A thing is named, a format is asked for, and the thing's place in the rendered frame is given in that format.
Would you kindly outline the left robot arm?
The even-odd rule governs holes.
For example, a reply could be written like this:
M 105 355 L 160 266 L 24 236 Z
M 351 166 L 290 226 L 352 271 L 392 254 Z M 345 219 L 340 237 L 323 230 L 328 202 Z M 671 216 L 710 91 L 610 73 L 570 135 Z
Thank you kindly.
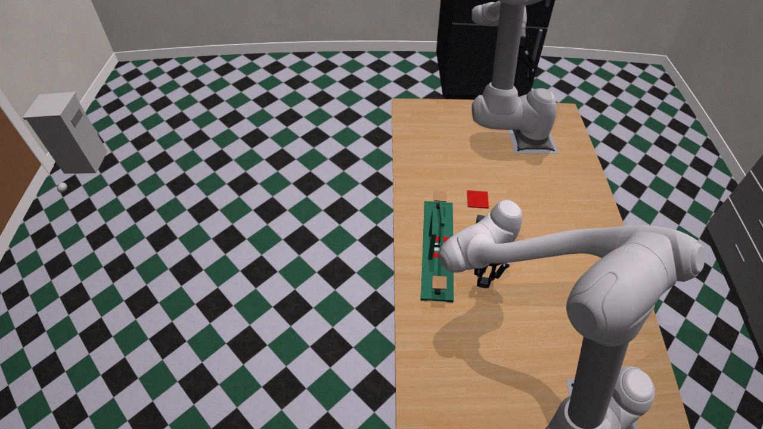
M 656 389 L 640 368 L 622 366 L 628 344 L 665 291 L 702 271 L 704 248 L 683 232 L 649 225 L 515 241 L 521 226 L 521 208 L 500 201 L 480 222 L 447 239 L 439 260 L 446 271 L 463 272 L 565 254 L 601 257 L 577 280 L 566 303 L 570 323 L 584 338 L 572 394 L 545 429 L 634 429 Z

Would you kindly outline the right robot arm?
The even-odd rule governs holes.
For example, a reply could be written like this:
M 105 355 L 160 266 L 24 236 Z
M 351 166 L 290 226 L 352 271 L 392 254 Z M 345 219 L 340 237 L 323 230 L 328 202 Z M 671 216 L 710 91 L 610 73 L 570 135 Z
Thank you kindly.
M 519 150 L 554 148 L 550 132 L 557 114 L 555 96 L 547 89 L 518 96 L 513 85 L 520 36 L 526 37 L 526 6 L 541 1 L 499 0 L 472 9 L 475 24 L 498 26 L 492 82 L 473 101 L 472 117 L 485 128 L 513 130 Z

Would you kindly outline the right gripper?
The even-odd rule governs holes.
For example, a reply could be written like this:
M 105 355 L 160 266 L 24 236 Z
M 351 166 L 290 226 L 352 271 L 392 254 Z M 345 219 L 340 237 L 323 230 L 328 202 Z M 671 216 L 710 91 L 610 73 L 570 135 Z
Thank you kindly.
M 524 56 L 524 54 L 527 55 L 527 58 L 529 59 L 529 61 L 531 61 L 531 63 L 529 63 L 529 61 L 527 61 L 527 59 Z M 525 40 L 524 40 L 524 38 L 521 38 L 521 37 L 520 37 L 518 59 L 520 59 L 520 58 L 528 66 L 528 68 L 529 68 L 529 82 L 532 82 L 532 71 L 534 71 L 534 68 L 536 68 L 536 64 L 534 63 L 534 60 L 532 60 L 531 51 L 525 51 Z

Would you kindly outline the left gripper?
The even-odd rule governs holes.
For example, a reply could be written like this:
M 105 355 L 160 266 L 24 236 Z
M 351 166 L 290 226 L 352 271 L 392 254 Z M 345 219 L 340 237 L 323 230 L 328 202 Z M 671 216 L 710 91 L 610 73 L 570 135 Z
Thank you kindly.
M 500 265 L 499 269 L 498 269 L 497 272 L 495 272 L 496 271 L 496 267 L 498 265 Z M 494 265 L 489 264 L 489 266 L 492 266 L 492 271 L 490 272 L 490 275 L 489 275 L 487 288 L 489 288 L 489 285 L 491 284 L 491 281 L 493 281 L 495 278 L 496 279 L 500 278 L 500 276 L 503 274 L 503 272 L 506 271 L 506 269 L 510 266 L 510 263 L 494 263 Z M 480 280 L 482 279 L 482 275 L 486 271 L 486 268 L 487 267 L 479 269 L 479 272 L 477 272 L 477 269 L 474 269 L 474 275 L 477 275 L 477 277 L 479 278 L 479 279 L 477 279 L 477 286 L 479 286 Z

